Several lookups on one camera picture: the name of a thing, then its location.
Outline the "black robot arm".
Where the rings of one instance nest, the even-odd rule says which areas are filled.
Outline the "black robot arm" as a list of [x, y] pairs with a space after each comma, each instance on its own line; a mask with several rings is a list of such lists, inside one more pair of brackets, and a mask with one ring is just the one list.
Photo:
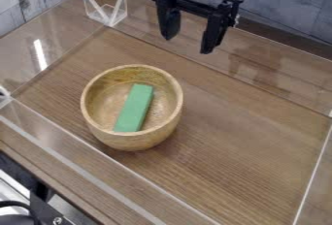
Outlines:
[[159, 32], [171, 40], [181, 32], [182, 12], [206, 18], [202, 32], [202, 54], [213, 52], [221, 44], [228, 29], [238, 24], [240, 4], [244, 0], [153, 0], [155, 2]]

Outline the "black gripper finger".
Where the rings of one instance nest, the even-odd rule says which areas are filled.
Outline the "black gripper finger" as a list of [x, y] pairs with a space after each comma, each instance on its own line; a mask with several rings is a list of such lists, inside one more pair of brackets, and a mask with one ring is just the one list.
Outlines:
[[159, 31], [166, 40], [171, 40], [181, 30], [181, 11], [175, 0], [155, 0]]
[[229, 11], [230, 5], [220, 5], [218, 9], [208, 16], [200, 51], [202, 54], [209, 54], [221, 44], [229, 28]]

